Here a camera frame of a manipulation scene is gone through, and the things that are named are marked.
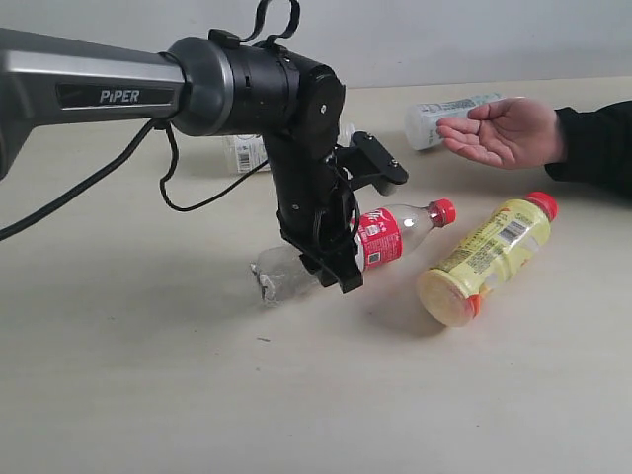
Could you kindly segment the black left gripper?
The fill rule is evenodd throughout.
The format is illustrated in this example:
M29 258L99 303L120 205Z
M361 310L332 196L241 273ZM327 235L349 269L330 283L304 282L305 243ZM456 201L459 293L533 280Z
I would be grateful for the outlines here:
M337 157L313 158L299 144L279 142L275 187L281 236L299 250L305 270L322 287L361 287L361 245L350 227L356 200Z

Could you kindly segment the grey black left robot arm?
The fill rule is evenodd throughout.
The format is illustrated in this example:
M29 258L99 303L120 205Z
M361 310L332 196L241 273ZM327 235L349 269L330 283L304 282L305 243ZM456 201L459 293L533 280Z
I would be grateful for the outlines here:
M1 168L45 125L139 119L124 162L153 129L168 135L259 134L281 236L323 285L362 285L359 209L338 160L346 90L327 65L223 31L151 53L15 30L1 33Z

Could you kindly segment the black sleeved forearm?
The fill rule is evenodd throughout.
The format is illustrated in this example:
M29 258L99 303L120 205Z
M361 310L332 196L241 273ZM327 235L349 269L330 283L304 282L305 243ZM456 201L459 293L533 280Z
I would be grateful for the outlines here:
M562 138L561 159L544 166L557 182L600 188L631 198L631 102L590 112L556 111Z

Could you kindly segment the person's open bare hand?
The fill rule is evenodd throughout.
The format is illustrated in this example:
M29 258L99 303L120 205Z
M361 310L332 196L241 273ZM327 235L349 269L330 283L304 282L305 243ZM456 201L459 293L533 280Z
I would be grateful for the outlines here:
M504 170L561 163L566 145L555 110L536 100L508 98L442 118L436 131L444 146L467 160Z

